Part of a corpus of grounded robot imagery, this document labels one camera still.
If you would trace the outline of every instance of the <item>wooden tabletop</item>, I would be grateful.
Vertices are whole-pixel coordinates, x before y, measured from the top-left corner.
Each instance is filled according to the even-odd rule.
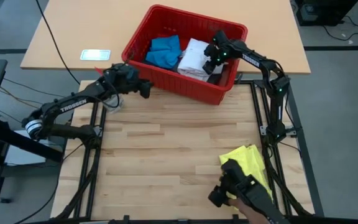
[[[108,68],[122,61],[122,51],[154,4],[244,24],[248,28],[248,47],[278,61],[287,73],[310,73],[288,0],[49,0],[45,17],[68,67]],[[111,56],[108,61],[82,61],[80,55],[84,49],[111,50]],[[43,19],[21,67],[64,69]],[[240,62],[238,71],[260,72],[244,61]]]
[[[80,89],[89,83],[81,82]],[[147,100],[135,93],[124,100],[122,110],[106,117],[92,220],[221,219],[238,213],[216,208],[208,194],[219,183],[219,155],[242,145],[260,148],[249,85],[235,85],[219,106],[156,88]],[[91,104],[77,108],[72,125],[89,124],[91,110]],[[294,139],[284,142],[296,146]],[[65,154],[79,144],[69,140]],[[299,152],[282,145],[279,151],[288,188],[313,212]],[[63,163],[51,217],[76,192],[83,154],[82,147]]]

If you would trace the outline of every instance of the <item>white cloth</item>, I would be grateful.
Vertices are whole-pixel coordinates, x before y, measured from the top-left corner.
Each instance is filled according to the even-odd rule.
[[[203,66],[209,57],[204,55],[208,43],[191,38],[187,48],[182,52],[183,58],[178,66],[178,73],[197,80],[206,82],[209,75],[204,71]],[[217,66],[212,74],[222,73],[223,64]]]

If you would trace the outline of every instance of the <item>person's hand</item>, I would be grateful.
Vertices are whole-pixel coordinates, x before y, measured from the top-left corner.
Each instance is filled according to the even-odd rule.
[[[241,199],[229,199],[229,205],[232,205],[243,213],[251,224],[269,224],[270,222],[259,212],[244,204]]]

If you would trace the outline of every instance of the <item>folded cloth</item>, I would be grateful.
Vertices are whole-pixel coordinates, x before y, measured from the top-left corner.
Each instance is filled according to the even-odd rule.
[[[209,57],[204,55],[208,43],[191,38],[186,50],[182,53],[182,60],[178,66],[178,73],[198,80],[207,81],[209,75],[203,66]],[[222,73],[223,65],[217,66],[213,74]]]
[[[265,164],[255,145],[249,147],[241,146],[225,155],[219,156],[221,164],[224,164],[229,159],[237,161],[245,175],[253,175],[266,188],[267,193],[272,198],[272,191],[264,175]],[[229,193],[227,193],[227,196],[233,199],[236,198],[236,196]]]
[[[180,54],[179,36],[160,37],[152,39],[145,60],[158,67],[172,69],[178,62]]]

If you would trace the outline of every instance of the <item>gray floor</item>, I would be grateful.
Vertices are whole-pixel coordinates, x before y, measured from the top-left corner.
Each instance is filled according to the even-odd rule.
[[[47,1],[40,1],[45,7]],[[358,3],[349,15],[358,23]],[[34,1],[5,0],[0,9],[0,49],[25,49],[37,27],[40,14]],[[349,45],[334,40],[322,27],[300,27],[305,46]],[[349,24],[330,27],[332,35],[348,36],[358,31]],[[352,38],[358,45],[358,37]],[[292,86],[303,122],[311,161],[324,212],[329,217],[358,218],[358,51],[307,52],[312,74],[292,77]],[[33,88],[67,95],[78,85],[65,71],[21,70],[22,54],[0,55],[8,60],[6,78]],[[94,72],[73,72],[80,80],[95,79]],[[246,78],[259,76],[248,75]],[[14,95],[27,100],[48,102],[52,96],[4,81]],[[32,108],[13,101],[0,93],[0,110],[21,119]],[[58,118],[63,123],[70,118]],[[21,129],[16,121],[12,129]],[[2,196],[14,203],[0,204],[0,223],[13,223],[43,205],[56,184],[58,167],[17,170],[19,177],[7,179]],[[46,220],[52,204],[29,221]]]

